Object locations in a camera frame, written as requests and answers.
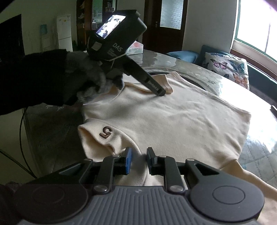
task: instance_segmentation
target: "window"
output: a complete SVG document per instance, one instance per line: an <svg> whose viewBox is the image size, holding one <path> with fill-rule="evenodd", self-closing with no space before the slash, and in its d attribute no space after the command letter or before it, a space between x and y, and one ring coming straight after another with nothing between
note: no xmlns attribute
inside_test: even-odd
<svg viewBox="0 0 277 225"><path fill-rule="evenodd" d="M162 0L161 27L181 29L184 0Z"/></svg>
<svg viewBox="0 0 277 225"><path fill-rule="evenodd" d="M277 12L264 0L239 0L235 39L277 62Z"/></svg>

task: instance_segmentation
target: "glass table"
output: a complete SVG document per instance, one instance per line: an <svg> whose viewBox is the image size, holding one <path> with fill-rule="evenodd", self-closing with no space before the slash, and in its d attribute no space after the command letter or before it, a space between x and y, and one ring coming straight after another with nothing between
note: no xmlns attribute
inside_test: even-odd
<svg viewBox="0 0 277 225"><path fill-rule="evenodd" d="M130 57L147 72L176 71L191 83L251 112L250 129L239 163L277 188L277 120L267 102L216 73L170 56L144 50L143 54ZM45 104L28 108L26 133L41 176L85 157L77 133L77 126L82 123L78 109Z"/></svg>

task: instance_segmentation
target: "frosted glass window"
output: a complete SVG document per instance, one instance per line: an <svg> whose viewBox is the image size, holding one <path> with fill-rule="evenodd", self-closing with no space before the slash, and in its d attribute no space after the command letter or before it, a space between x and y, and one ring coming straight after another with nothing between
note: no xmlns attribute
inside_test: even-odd
<svg viewBox="0 0 277 225"><path fill-rule="evenodd" d="M162 0L160 27L181 29L184 0Z"/></svg>

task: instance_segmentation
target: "floor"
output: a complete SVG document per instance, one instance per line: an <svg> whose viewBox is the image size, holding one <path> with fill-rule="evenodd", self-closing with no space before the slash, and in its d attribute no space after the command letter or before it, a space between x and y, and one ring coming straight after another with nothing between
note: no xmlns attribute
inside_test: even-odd
<svg viewBox="0 0 277 225"><path fill-rule="evenodd" d="M21 155L19 145L19 125L21 117L22 110L0 116L0 148L19 161L23 166L27 167ZM32 156L30 154L24 125L22 126L21 139L25 158L34 174L37 174ZM0 165L1 184L6 184L9 181L26 183L33 180L32 176L2 154L0 154Z"/></svg>

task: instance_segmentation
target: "wooden door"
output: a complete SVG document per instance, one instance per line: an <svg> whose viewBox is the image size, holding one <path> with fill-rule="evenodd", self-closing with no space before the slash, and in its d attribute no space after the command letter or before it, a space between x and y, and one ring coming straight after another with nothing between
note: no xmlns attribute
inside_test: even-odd
<svg viewBox="0 0 277 225"><path fill-rule="evenodd" d="M145 0L144 49L166 54L181 51L188 0Z"/></svg>

